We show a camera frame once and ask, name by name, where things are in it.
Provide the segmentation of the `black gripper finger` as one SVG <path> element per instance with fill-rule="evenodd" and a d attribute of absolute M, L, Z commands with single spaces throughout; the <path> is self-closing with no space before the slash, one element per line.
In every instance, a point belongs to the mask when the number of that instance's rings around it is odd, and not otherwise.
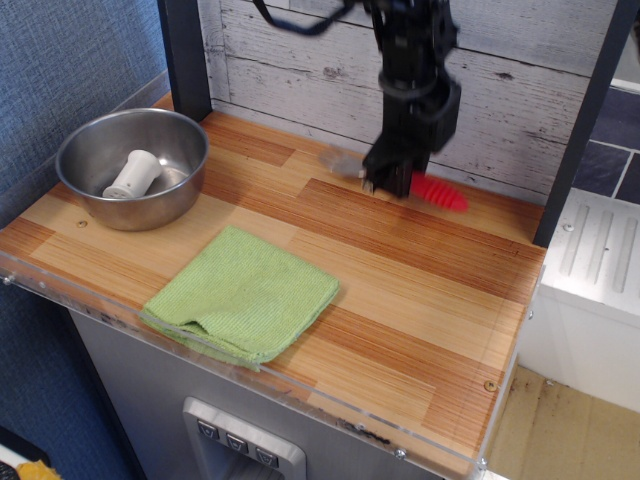
<path fill-rule="evenodd" d="M 413 175 L 411 161 L 393 163 L 384 169 L 382 189 L 396 198 L 407 198 L 410 194 Z"/>
<path fill-rule="evenodd" d="M 384 188 L 384 170 L 378 168 L 363 168 L 361 171 L 362 189 L 373 195 L 377 190 Z"/>

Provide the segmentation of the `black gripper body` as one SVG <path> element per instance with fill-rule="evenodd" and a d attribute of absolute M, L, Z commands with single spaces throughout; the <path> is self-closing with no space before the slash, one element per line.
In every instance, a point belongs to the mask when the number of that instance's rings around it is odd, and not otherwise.
<path fill-rule="evenodd" d="M 408 164 L 426 169 L 430 156 L 443 149 L 457 128 L 461 86 L 448 75 L 425 86 L 402 89 L 382 79 L 382 131 L 367 153 L 369 173 Z"/>

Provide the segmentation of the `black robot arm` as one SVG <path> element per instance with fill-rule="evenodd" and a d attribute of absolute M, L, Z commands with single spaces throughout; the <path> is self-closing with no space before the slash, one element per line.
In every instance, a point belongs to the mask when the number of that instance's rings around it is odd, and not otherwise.
<path fill-rule="evenodd" d="M 458 28 L 448 1 L 370 1 L 382 55 L 382 130 L 365 156 L 365 182 L 398 198 L 456 131 L 461 86 L 445 61 Z"/>

